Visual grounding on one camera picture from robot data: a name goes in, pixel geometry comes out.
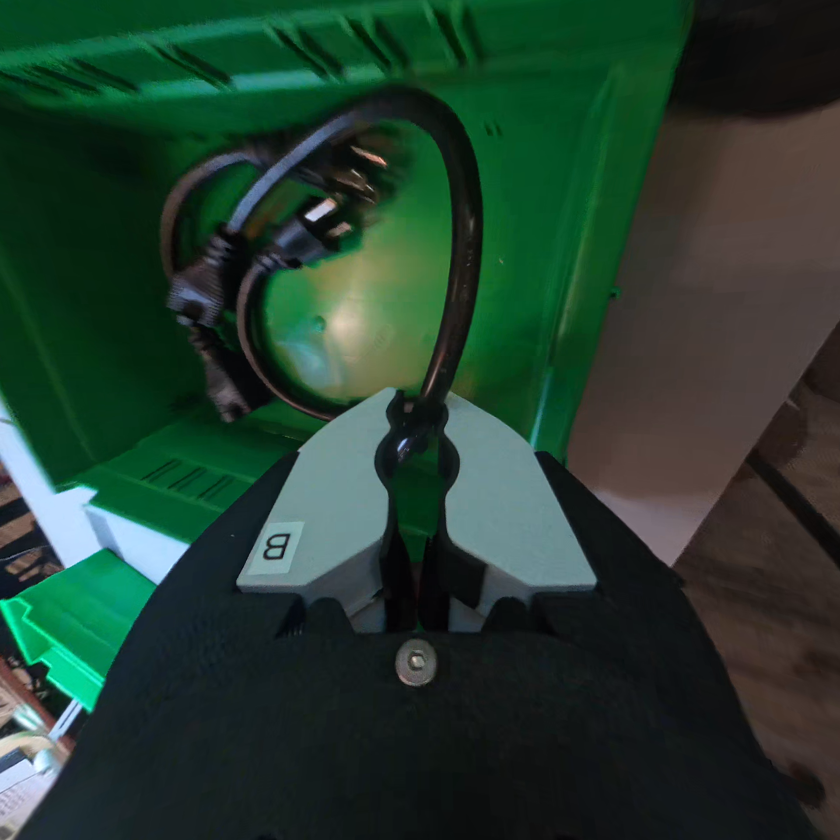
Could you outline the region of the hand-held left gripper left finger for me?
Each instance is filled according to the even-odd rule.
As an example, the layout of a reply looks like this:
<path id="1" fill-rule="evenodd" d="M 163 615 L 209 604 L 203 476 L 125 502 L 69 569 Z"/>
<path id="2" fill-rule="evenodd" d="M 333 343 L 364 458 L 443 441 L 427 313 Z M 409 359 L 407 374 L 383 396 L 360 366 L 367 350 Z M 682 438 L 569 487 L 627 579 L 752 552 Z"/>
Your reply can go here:
<path id="1" fill-rule="evenodd" d="M 411 561 L 380 455 L 402 407 L 387 387 L 300 447 L 238 575 L 241 592 L 298 595 L 306 606 L 332 598 L 358 632 L 410 630 Z"/>

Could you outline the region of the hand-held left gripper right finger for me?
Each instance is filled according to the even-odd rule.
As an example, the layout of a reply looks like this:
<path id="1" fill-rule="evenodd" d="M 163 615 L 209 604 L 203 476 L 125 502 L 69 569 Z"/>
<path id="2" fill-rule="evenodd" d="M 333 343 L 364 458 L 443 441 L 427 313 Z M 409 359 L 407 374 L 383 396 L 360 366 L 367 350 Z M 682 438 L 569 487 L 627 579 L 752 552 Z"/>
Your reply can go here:
<path id="1" fill-rule="evenodd" d="M 455 394 L 437 432 L 443 483 L 420 577 L 420 624 L 478 631 L 494 606 L 589 595 L 597 578 L 537 453 L 501 420 Z"/>

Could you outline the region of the green plastic bin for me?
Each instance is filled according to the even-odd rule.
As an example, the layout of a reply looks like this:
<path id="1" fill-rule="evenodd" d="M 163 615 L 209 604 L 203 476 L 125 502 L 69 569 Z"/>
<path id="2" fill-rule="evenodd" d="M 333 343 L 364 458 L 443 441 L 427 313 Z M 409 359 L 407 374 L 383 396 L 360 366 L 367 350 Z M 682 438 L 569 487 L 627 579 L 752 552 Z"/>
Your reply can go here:
<path id="1" fill-rule="evenodd" d="M 2 460 L 65 566 L 20 651 L 93 709 L 152 584 L 321 424 L 234 423 L 166 307 L 179 176 L 396 85 L 463 123 L 484 199 L 453 390 L 562 459 L 691 2 L 2 2 Z"/>

